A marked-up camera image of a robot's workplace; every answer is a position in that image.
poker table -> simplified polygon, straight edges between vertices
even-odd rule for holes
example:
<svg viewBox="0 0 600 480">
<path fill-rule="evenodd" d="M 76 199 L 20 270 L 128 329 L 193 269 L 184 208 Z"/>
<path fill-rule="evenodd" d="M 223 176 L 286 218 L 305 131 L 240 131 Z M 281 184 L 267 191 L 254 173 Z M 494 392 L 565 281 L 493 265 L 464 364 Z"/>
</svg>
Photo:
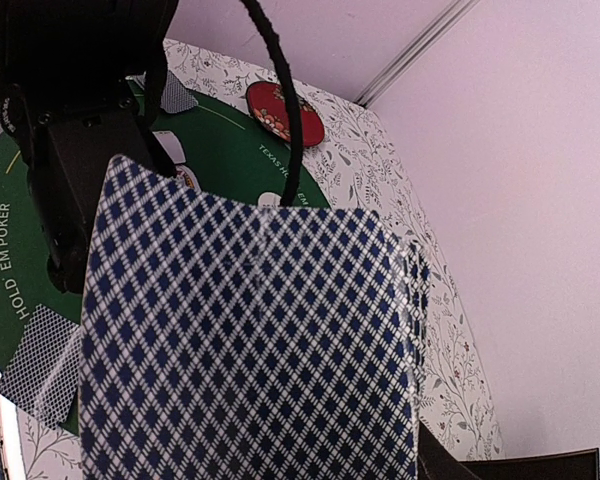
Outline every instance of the poker table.
<svg viewBox="0 0 600 480">
<path fill-rule="evenodd" d="M 142 102 L 142 92 L 135 89 Z M 289 149 L 255 120 L 233 107 L 196 93 L 200 105 L 177 115 L 162 113 L 154 125 L 172 132 L 184 153 L 179 176 L 189 185 L 249 204 L 282 194 Z M 80 323 L 80 295 L 57 291 L 47 276 L 48 249 L 31 201 L 27 167 L 18 147 L 0 135 L 0 370 L 4 371 L 36 305 Z M 303 168 L 296 205 L 328 207 L 319 186 Z M 63 425 L 77 433 L 76 402 Z"/>
</svg>

